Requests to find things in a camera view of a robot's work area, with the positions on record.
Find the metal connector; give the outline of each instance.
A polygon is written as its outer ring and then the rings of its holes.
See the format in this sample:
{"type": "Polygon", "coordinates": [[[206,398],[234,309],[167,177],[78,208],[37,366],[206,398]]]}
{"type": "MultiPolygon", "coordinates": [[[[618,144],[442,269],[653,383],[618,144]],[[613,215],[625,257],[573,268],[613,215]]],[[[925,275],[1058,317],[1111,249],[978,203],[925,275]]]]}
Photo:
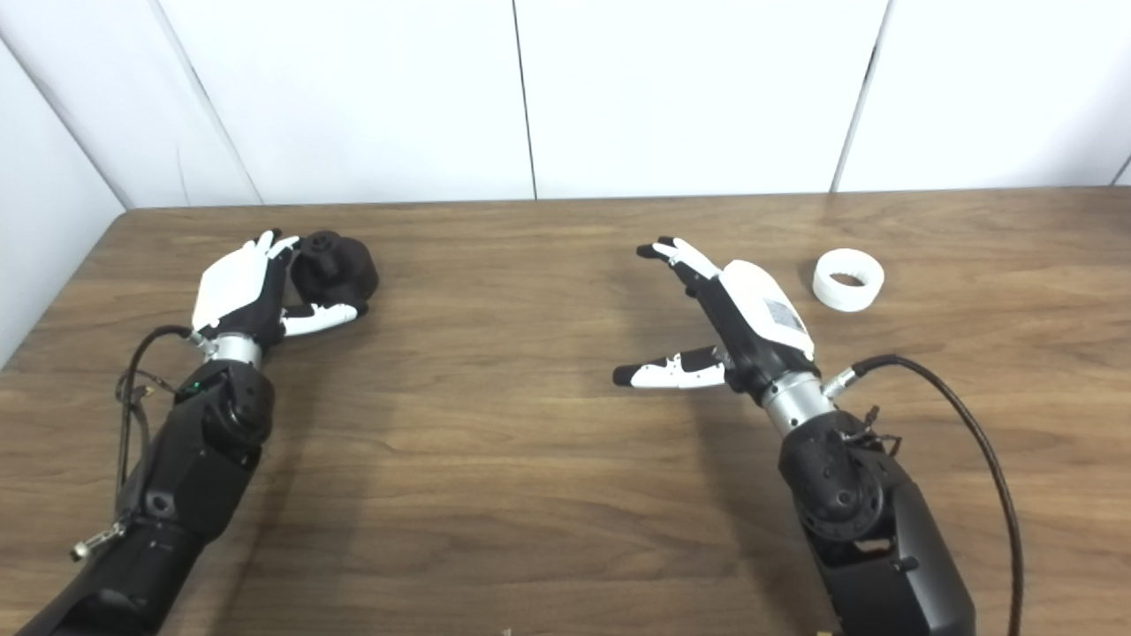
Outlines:
{"type": "Polygon", "coordinates": [[[829,399],[836,399],[838,395],[856,384],[857,380],[860,380],[860,376],[856,375],[856,371],[852,370],[852,367],[848,367],[824,383],[824,386],[821,387],[821,393],[829,399]]]}
{"type": "Polygon", "coordinates": [[[81,561],[94,553],[101,545],[110,543],[116,539],[126,536],[126,525],[121,522],[114,522],[109,530],[104,530],[98,534],[95,534],[86,541],[79,541],[71,548],[71,560],[81,561]]]}

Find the robot fingertip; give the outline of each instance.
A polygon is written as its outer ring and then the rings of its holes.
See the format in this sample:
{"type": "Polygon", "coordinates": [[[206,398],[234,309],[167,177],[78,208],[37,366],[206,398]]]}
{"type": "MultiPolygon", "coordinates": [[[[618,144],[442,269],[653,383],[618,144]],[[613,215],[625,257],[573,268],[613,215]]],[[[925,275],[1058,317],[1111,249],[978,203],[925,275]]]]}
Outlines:
{"type": "Polygon", "coordinates": [[[640,364],[624,364],[613,369],[613,384],[616,386],[632,386],[632,376],[640,370],[640,364]]]}

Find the cable connector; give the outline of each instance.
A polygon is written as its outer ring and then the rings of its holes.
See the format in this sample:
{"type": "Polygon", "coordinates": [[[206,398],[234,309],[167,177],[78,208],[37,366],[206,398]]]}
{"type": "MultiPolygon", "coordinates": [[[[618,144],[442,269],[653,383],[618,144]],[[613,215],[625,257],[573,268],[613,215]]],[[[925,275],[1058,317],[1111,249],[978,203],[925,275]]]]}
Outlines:
{"type": "Polygon", "coordinates": [[[857,380],[860,380],[860,376],[852,367],[848,367],[844,371],[832,376],[831,380],[824,383],[824,386],[821,387],[821,395],[829,399],[836,399],[837,396],[856,384],[857,380]]]}
{"type": "Polygon", "coordinates": [[[205,353],[205,358],[210,358],[216,353],[216,343],[206,338],[200,332],[192,332],[184,338],[189,344],[205,353]]]}
{"type": "Polygon", "coordinates": [[[114,522],[107,530],[95,534],[86,541],[79,541],[71,548],[71,560],[81,561],[94,553],[100,547],[126,536],[126,525],[122,522],[114,522]]]}

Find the white robotic hand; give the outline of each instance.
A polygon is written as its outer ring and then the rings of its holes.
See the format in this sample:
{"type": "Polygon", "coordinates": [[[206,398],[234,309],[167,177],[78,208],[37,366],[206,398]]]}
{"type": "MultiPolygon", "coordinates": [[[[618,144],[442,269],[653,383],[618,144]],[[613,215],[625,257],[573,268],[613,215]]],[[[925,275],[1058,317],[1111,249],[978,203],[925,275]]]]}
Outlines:
{"type": "Polygon", "coordinates": [[[357,309],[346,303],[283,307],[287,267],[302,241],[279,240],[279,234],[268,230],[205,270],[192,311],[195,330],[209,341],[243,336],[266,349],[286,336],[312,334],[357,317],[357,309]]]}
{"type": "Polygon", "coordinates": [[[702,347],[667,359],[618,367],[613,383],[634,388],[702,388],[726,383],[734,351],[746,349],[753,337],[782,344],[813,358],[813,341],[793,303],[765,269],[745,260],[732,260],[719,269],[702,252],[682,239],[661,237],[637,248],[644,258],[665,260],[685,286],[687,294],[702,306],[723,347],[702,347]]]}

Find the black object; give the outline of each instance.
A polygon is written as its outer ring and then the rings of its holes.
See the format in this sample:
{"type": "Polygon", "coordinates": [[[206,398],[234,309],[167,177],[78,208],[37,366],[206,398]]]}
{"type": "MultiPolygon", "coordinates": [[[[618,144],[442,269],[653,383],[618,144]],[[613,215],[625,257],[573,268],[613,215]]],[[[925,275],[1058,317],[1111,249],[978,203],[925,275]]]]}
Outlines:
{"type": "Polygon", "coordinates": [[[232,519],[270,435],[273,405],[271,384],[250,364],[197,369],[122,489],[140,489],[144,501],[124,535],[95,551],[17,636],[155,634],[197,557],[232,519]]]}
{"type": "Polygon", "coordinates": [[[322,230],[302,240],[302,251],[291,266],[291,281],[303,302],[322,307],[345,303],[364,316],[378,276],[364,243],[322,230]]]}

